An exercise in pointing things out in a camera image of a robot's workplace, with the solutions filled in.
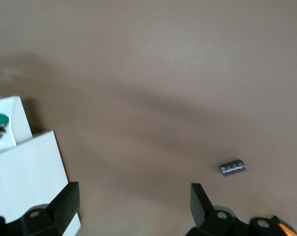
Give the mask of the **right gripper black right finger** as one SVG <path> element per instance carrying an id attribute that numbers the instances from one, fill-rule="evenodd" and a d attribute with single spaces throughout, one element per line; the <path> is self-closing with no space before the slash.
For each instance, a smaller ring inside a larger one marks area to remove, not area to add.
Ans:
<path id="1" fill-rule="evenodd" d="M 200 183 L 190 186 L 190 210 L 195 227 L 189 236 L 226 236 L 234 224 L 234 216 L 225 210 L 216 210 Z"/>

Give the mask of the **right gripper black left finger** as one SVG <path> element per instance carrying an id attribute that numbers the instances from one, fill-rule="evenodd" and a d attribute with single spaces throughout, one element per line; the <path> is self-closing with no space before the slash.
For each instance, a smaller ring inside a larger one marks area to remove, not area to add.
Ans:
<path id="1" fill-rule="evenodd" d="M 70 182 L 45 208 L 35 208 L 22 216 L 22 233 L 24 236 L 61 236 L 79 207 L 79 183 Z"/>

